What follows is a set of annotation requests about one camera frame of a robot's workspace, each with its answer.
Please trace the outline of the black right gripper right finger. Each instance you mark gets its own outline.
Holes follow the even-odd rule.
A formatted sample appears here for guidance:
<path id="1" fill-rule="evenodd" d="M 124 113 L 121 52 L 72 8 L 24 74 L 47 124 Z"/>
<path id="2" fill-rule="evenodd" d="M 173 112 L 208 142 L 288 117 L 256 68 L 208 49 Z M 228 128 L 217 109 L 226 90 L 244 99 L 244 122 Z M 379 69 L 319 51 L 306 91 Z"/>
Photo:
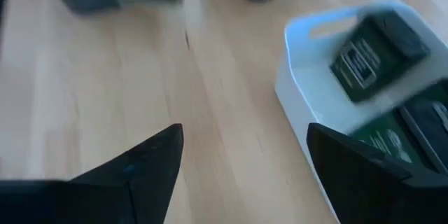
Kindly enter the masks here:
<path id="1" fill-rule="evenodd" d="M 448 176 L 315 122 L 307 147 L 341 224 L 448 224 Z"/>

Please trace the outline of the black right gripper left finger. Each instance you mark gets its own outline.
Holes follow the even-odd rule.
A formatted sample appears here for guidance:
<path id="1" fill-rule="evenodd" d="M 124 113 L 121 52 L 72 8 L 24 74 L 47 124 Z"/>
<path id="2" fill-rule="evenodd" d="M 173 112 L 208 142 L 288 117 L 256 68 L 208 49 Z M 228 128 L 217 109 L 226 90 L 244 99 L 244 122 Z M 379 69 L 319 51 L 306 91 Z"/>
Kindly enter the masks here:
<path id="1" fill-rule="evenodd" d="M 163 224 L 183 144 L 176 123 L 71 180 L 0 180 L 0 224 Z"/>

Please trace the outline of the black spice tin green label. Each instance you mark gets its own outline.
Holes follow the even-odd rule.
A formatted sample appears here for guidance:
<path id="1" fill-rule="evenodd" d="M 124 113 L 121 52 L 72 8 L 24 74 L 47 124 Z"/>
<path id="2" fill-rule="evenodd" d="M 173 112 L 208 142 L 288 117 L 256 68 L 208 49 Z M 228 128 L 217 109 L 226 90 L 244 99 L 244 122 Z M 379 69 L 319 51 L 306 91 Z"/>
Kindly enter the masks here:
<path id="1" fill-rule="evenodd" d="M 448 78 L 404 101 L 398 112 L 434 168 L 448 175 Z"/>
<path id="2" fill-rule="evenodd" d="M 396 112 L 384 113 L 372 119 L 354 130 L 350 136 L 393 158 L 431 168 L 428 158 Z"/>
<path id="3" fill-rule="evenodd" d="M 364 102 L 429 57 L 431 49 L 394 10 L 366 15 L 330 70 L 353 103 Z"/>

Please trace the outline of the white plastic bin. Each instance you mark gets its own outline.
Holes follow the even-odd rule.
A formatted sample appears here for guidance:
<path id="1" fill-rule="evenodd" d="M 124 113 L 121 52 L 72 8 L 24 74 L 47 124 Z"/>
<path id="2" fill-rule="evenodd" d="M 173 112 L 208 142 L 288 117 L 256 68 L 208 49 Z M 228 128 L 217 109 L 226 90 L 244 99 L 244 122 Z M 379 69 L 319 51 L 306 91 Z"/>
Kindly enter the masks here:
<path id="1" fill-rule="evenodd" d="M 370 99 L 353 103 L 333 75 L 330 65 L 356 25 L 366 15 L 381 11 L 396 11 L 402 16 L 430 48 L 430 56 Z M 351 137 L 350 134 L 361 125 L 393 111 L 416 140 L 398 108 L 419 91 L 448 78 L 448 44 L 414 9 L 397 1 L 380 1 L 297 17 L 286 26 L 284 36 L 286 54 L 277 71 L 276 95 L 327 205 L 341 224 L 312 164 L 307 147 L 309 124 L 319 123 Z"/>

